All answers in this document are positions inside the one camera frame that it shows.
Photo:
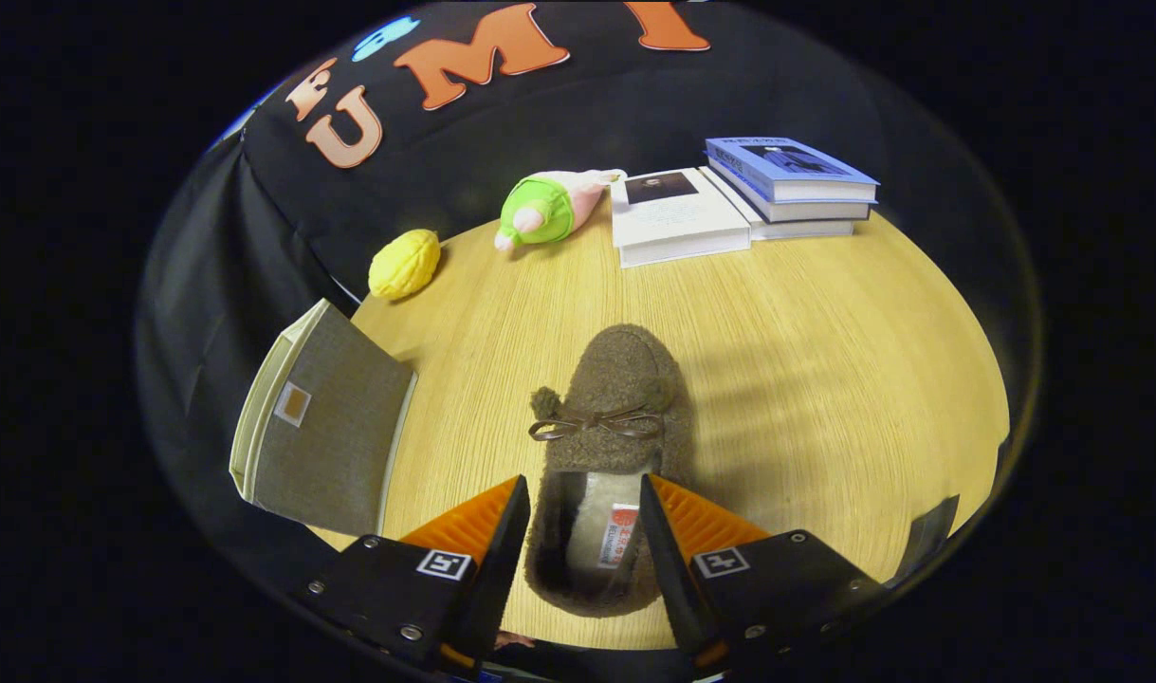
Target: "pink plush toy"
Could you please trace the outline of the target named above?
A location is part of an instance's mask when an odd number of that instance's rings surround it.
[[[581,228],[603,188],[625,173],[620,169],[588,172],[535,172],[523,178],[503,203],[494,246],[499,252],[519,245],[561,242]]]

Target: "fuzzy slipper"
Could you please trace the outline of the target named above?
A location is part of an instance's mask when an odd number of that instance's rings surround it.
[[[636,524],[642,475],[684,484],[691,453],[686,385],[666,347],[633,325],[603,329],[586,346],[561,396],[531,398],[547,441],[526,582],[579,617],[617,617],[657,600],[644,532]]]

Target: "book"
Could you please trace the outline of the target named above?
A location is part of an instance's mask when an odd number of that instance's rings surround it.
[[[279,334],[232,437],[240,498],[313,527],[361,536],[383,503],[416,374],[327,299]]]
[[[787,237],[833,237],[855,232],[855,222],[850,220],[791,220],[764,222],[750,229],[751,242],[761,239],[784,239]]]
[[[732,168],[769,202],[876,199],[877,181],[790,138],[710,138],[710,158]]]
[[[621,268],[750,250],[750,224],[694,168],[612,183],[612,245]]]
[[[756,225],[765,225],[768,223],[768,220],[756,211],[750,203],[742,199],[742,195],[731,187],[729,184],[720,177],[720,175],[717,175],[707,166],[701,166],[699,172],[704,173],[704,177],[709,178],[709,183],[712,183],[717,190],[720,190],[720,194],[725,194],[725,199],[729,199],[729,203],[733,203],[733,208],[738,209],[739,214],[742,214],[743,220],[747,220],[751,230],[754,230]]]
[[[785,202],[769,202],[746,177],[734,172],[732,168],[721,164],[717,159],[709,159],[709,168],[725,178],[742,198],[750,200],[765,221],[790,221],[790,220],[867,220],[873,210],[873,203],[867,200],[851,200],[851,202],[809,202],[809,200],[785,200]]]

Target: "wooden table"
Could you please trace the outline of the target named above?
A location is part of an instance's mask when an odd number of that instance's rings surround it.
[[[560,245],[492,247],[496,222],[445,242],[433,282],[368,298],[354,324],[420,378],[388,489],[397,539],[517,474],[544,445],[529,398],[564,393],[607,326],[651,329],[695,407],[694,489],[769,532],[808,528],[876,580],[911,520],[959,495],[953,530],[990,493],[1008,431],[999,364],[969,306],[919,247],[873,213],[851,237],[620,268],[610,203]],[[353,539],[317,532],[334,548]],[[514,580],[504,630],[592,648],[672,648],[657,600],[572,617]]]

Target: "yellow toy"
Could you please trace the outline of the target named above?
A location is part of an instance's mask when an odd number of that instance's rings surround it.
[[[433,230],[409,230],[371,259],[366,283],[383,299],[401,299],[435,276],[442,246]]]

